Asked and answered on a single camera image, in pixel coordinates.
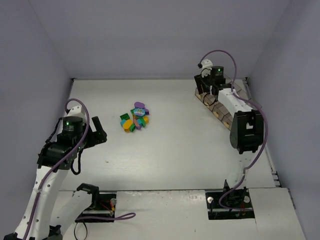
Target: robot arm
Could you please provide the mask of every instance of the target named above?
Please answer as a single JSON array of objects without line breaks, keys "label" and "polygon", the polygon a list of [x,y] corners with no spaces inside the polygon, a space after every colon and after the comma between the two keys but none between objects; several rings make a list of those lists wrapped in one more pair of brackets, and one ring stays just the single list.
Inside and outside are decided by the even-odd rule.
[{"label": "robot arm", "polygon": [[244,168],[250,164],[254,153],[264,141],[264,120],[258,110],[235,97],[238,94],[232,92],[230,83],[226,83],[223,66],[213,66],[210,60],[204,59],[199,67],[201,73],[194,76],[198,93],[213,95],[233,116],[230,143],[238,150],[239,157],[235,159],[226,178],[227,185],[233,188],[245,176]]},{"label": "robot arm", "polygon": [[[77,158],[78,152],[107,141],[107,134],[103,130],[99,118],[97,116],[93,117],[92,121],[96,131],[93,132],[91,127],[88,126],[88,131],[82,144],[51,172],[39,191],[39,184],[45,179],[45,175],[52,171],[53,166],[75,148],[85,133],[87,119],[82,106],[73,107],[67,116],[63,118],[62,132],[57,135],[57,140],[54,142],[48,141],[39,154],[36,180],[23,218],[15,232],[6,235],[4,237],[5,240],[62,239],[62,234],[77,216],[84,209],[95,203],[99,188],[82,184],[82,188],[77,189],[78,191],[71,202],[52,216],[59,189],[67,176],[68,170]],[[92,188],[97,188],[97,191],[87,190]]]}]

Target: toy block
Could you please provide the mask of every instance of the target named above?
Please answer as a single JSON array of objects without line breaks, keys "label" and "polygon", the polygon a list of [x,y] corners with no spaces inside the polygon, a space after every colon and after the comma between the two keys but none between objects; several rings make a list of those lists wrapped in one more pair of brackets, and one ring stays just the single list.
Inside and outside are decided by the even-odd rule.
[{"label": "toy block", "polygon": [[136,102],[134,103],[134,107],[135,107],[136,109],[144,109],[144,108],[145,108],[145,104],[142,103],[142,102],[136,101]]},{"label": "toy block", "polygon": [[123,120],[120,122],[121,127],[124,126],[124,124],[125,124],[126,121],[127,121],[127,120],[123,119]]},{"label": "toy block", "polygon": [[130,116],[129,116],[128,113],[125,113],[125,114],[121,115],[120,118],[121,118],[121,120],[123,120],[123,119],[124,119],[124,120],[129,120],[129,119],[130,119]]},{"label": "toy block", "polygon": [[137,119],[134,118],[133,123],[134,123],[136,129],[138,129],[138,130],[141,129],[141,125],[138,123]]},{"label": "toy block", "polygon": [[142,118],[144,115],[146,115],[146,112],[142,108],[135,108],[133,110],[133,115],[136,116],[137,118]]},{"label": "toy block", "polygon": [[129,119],[129,120],[126,120],[125,123],[123,124],[123,129],[126,131],[126,132],[130,132],[130,127],[134,124],[134,122]]},{"label": "toy block", "polygon": [[149,118],[147,116],[143,116],[143,120],[145,121],[146,124],[149,123]]},{"label": "toy block", "polygon": [[134,130],[136,130],[136,126],[132,124],[129,129],[130,129],[130,132],[133,132]]},{"label": "toy block", "polygon": [[142,125],[142,127],[144,127],[144,128],[146,127],[146,122],[143,118],[139,118],[137,120],[137,122],[138,122],[138,124]]}]

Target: pile of blocks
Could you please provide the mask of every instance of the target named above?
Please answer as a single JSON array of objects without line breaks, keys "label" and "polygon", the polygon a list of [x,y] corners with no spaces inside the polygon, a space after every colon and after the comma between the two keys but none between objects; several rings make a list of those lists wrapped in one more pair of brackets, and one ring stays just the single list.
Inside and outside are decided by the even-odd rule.
[{"label": "pile of blocks", "polygon": [[149,123],[149,119],[146,115],[149,115],[149,110],[145,108],[145,104],[142,102],[135,102],[134,109],[131,109],[131,114],[133,120],[130,119],[128,113],[125,113],[120,116],[121,122],[120,125],[123,127],[124,131],[129,133],[133,132],[134,130],[140,130],[141,127],[146,127]]}]

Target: white wall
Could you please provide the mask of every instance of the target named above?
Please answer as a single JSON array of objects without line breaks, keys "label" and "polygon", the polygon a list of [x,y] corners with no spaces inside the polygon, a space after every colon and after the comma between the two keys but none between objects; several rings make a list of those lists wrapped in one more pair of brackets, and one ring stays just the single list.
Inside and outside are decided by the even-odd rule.
[{"label": "white wall", "polygon": [[19,224],[70,79],[26,0],[0,1],[0,238]]},{"label": "white wall", "polygon": [[292,0],[250,87],[269,120],[268,145],[308,240],[320,235],[320,1]]},{"label": "white wall", "polygon": [[[213,49],[248,76],[289,0],[30,2],[72,77],[192,78]],[[210,58],[233,74],[228,56]]]}]

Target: white tabletop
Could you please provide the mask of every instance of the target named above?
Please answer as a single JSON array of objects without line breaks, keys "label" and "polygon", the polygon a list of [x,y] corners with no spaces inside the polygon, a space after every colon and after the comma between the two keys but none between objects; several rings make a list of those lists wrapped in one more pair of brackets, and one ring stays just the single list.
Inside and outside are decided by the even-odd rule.
[{"label": "white tabletop", "polygon": [[[305,240],[286,188],[249,190],[255,219],[208,220],[205,191],[123,191],[115,216],[135,212],[130,220],[87,223],[87,240]],[[54,211],[72,197],[60,192]],[[75,224],[64,240],[74,240]],[[85,228],[78,224],[78,239]]]},{"label": "white tabletop", "polygon": [[[239,153],[195,88],[192,79],[76,80],[70,97],[99,116],[107,142],[83,152],[81,174],[70,172],[61,189],[81,183],[104,191],[221,189]],[[127,133],[120,115],[131,116],[136,101],[150,110],[149,124]],[[275,187],[265,154],[249,170],[247,187]]]}]

